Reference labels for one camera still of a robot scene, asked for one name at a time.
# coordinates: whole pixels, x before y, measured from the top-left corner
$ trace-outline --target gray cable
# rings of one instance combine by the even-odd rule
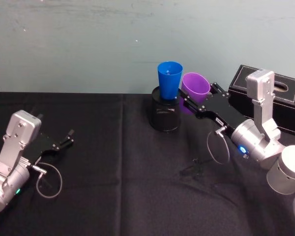
[[[47,199],[55,198],[56,196],[59,195],[59,193],[60,193],[61,190],[62,190],[62,176],[61,176],[61,174],[60,174],[60,171],[59,171],[56,167],[54,167],[53,165],[48,164],[48,163],[45,163],[45,162],[39,162],[38,164],[42,164],[42,165],[46,165],[46,166],[50,166],[50,167],[54,168],[54,169],[56,170],[56,172],[58,173],[59,178],[60,178],[60,187],[59,187],[59,191],[58,191],[56,194],[52,195],[52,196],[46,196],[46,195],[42,194],[42,193],[40,192],[39,188],[38,188],[38,184],[39,184],[39,181],[40,181],[42,175],[40,175],[40,176],[38,177],[38,180],[37,180],[37,182],[36,182],[36,190],[37,190],[37,192],[39,193],[40,196],[42,196],[43,198],[47,198]]]
[[[226,140],[225,140],[224,137],[221,137],[221,138],[223,139],[224,143],[225,143],[225,146],[226,146],[226,149],[227,149],[227,155],[228,155],[228,157],[227,157],[227,161],[226,161],[225,163],[222,163],[222,162],[217,161],[217,160],[214,158],[214,156],[213,156],[213,154],[212,154],[212,152],[211,152],[211,150],[210,150],[210,147],[208,146],[208,137],[210,136],[211,133],[212,133],[212,131],[209,132],[209,134],[207,135],[207,138],[206,138],[206,146],[207,146],[207,149],[208,149],[208,151],[209,151],[209,153],[210,153],[212,159],[213,159],[217,164],[225,165],[226,163],[228,163],[228,162],[230,161],[230,150],[229,150],[229,148],[228,148],[227,142],[226,142]]]

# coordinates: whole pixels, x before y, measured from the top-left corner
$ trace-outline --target blue led light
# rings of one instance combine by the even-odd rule
[[[247,149],[244,148],[243,146],[239,146],[238,148],[243,154],[246,154],[248,152]]]

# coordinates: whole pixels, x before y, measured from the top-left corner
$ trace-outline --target black tablecloth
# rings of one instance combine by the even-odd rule
[[[150,99],[0,93],[0,149],[20,109],[44,114],[41,130],[56,140],[75,130],[74,146],[47,157],[60,159],[61,194],[40,197],[38,174],[31,173],[0,213],[0,235],[295,236],[295,195],[271,190],[266,171],[229,141],[228,164],[206,162],[207,134],[217,128],[211,120],[182,115],[177,131],[155,131],[148,123]],[[284,133],[281,142],[295,144],[295,136]],[[201,171],[186,172],[196,158],[204,162]]]

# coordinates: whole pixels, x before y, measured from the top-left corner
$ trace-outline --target black box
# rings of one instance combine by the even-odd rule
[[[246,78],[258,70],[241,65],[231,82],[228,92],[230,104],[248,118],[253,118],[254,108],[247,97]],[[295,79],[279,74],[274,77],[273,118],[282,131],[295,134]]]

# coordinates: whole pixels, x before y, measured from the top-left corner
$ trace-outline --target black cylindrical container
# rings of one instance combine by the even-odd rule
[[[180,122],[179,96],[172,100],[162,99],[159,87],[152,92],[150,123],[156,130],[169,132],[178,128]]]

